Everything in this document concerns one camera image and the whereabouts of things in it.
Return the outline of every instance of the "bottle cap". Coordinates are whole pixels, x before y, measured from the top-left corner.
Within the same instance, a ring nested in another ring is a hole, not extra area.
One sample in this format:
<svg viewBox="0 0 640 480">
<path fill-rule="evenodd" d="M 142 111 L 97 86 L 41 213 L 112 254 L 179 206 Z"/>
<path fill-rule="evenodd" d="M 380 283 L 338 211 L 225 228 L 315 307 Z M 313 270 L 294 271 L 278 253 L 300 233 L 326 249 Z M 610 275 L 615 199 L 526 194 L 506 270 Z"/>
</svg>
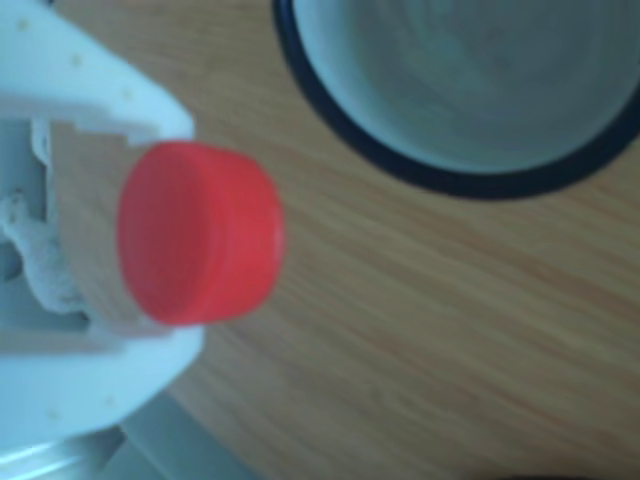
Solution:
<svg viewBox="0 0 640 480">
<path fill-rule="evenodd" d="M 125 283 L 166 325 L 219 322 L 258 307 L 276 282 L 284 243 L 274 184 L 231 151 L 159 144 L 135 166 L 120 200 Z"/>
</svg>

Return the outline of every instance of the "cup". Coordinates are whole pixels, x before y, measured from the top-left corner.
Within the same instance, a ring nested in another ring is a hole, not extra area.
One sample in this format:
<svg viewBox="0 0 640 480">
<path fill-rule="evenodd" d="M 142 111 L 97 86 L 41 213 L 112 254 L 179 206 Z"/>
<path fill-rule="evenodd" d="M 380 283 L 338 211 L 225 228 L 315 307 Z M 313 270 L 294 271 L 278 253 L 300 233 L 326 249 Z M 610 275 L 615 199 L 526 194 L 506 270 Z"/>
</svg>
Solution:
<svg viewBox="0 0 640 480">
<path fill-rule="evenodd" d="M 411 184 L 554 191 L 640 131 L 635 0 L 274 0 L 293 74 L 329 126 Z"/>
</svg>

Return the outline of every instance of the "white plastic part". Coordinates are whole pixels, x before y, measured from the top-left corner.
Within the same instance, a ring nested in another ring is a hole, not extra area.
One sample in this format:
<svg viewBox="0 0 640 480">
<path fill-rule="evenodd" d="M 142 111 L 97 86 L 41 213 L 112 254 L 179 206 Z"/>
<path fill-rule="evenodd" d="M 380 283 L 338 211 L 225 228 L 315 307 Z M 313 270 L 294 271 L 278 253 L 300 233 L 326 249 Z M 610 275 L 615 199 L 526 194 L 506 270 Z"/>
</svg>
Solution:
<svg viewBox="0 0 640 480">
<path fill-rule="evenodd" d="M 108 428 L 164 389 L 202 347 L 201 328 L 116 339 L 0 334 L 0 451 Z"/>
<path fill-rule="evenodd" d="M 70 121 L 131 145 L 195 130 L 163 87 L 34 1 L 0 0 L 0 118 Z"/>
<path fill-rule="evenodd" d="M 60 303 L 77 291 L 56 246 L 50 120 L 130 144 L 194 136 L 170 93 L 43 2 L 0 0 L 0 451 L 119 423 L 173 381 L 204 339 L 202 327 L 110 332 L 81 298 Z M 40 241 L 51 248 L 34 248 Z"/>
</svg>

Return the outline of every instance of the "table surface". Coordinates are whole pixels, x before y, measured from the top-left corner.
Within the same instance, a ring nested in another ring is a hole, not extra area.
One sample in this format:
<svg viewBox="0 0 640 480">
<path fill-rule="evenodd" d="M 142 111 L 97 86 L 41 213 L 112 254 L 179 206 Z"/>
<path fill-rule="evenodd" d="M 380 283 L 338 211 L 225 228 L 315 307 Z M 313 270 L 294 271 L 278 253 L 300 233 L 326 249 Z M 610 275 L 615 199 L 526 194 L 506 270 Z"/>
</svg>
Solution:
<svg viewBox="0 0 640 480">
<path fill-rule="evenodd" d="M 173 395 L 274 480 L 636 479 L 640 150 L 527 201 L 420 191 L 314 115 L 267 0 L 176 3 L 61 2 L 173 89 L 201 140 L 259 159 L 286 206 L 277 291 L 210 327 Z M 55 141 L 72 267 L 125 321 L 136 307 L 113 266 L 114 212 L 140 152 L 64 129 Z"/>
</svg>

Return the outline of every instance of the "plastic cap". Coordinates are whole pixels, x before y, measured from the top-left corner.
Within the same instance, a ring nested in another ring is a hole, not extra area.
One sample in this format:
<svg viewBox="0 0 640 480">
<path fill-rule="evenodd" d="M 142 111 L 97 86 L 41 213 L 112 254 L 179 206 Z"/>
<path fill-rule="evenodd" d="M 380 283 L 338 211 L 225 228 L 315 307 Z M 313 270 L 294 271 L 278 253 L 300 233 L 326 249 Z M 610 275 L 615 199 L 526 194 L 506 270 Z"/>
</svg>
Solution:
<svg viewBox="0 0 640 480">
<path fill-rule="evenodd" d="M 274 184 L 253 160 L 192 142 L 152 148 L 120 200 L 125 283 L 167 325 L 217 322 L 259 306 L 284 254 Z"/>
</svg>

